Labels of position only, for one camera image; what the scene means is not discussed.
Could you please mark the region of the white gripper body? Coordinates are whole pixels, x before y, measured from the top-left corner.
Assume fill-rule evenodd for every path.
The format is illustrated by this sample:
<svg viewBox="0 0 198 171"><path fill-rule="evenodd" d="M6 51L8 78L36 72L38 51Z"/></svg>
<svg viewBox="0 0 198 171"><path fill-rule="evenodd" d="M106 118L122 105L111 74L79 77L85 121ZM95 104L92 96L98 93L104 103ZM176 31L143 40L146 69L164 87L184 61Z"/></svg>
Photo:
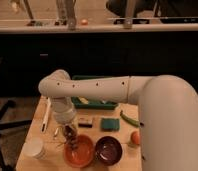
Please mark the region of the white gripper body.
<svg viewBox="0 0 198 171"><path fill-rule="evenodd" d="M51 106L55 120L59 124L70 124L76 116L76 109L70 97L52 98Z"/></svg>

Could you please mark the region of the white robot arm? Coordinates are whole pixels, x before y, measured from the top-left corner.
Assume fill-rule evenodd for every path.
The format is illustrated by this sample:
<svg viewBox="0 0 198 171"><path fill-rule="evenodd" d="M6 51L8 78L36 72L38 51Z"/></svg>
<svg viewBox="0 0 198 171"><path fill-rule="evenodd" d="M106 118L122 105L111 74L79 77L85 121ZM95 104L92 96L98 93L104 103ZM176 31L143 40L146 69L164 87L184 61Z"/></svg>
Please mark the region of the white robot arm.
<svg viewBox="0 0 198 171"><path fill-rule="evenodd" d="M73 97L128 103L138 107L142 171L198 171L198 94L172 75L72 80L64 70L38 86L51 100L58 123L75 117Z"/></svg>

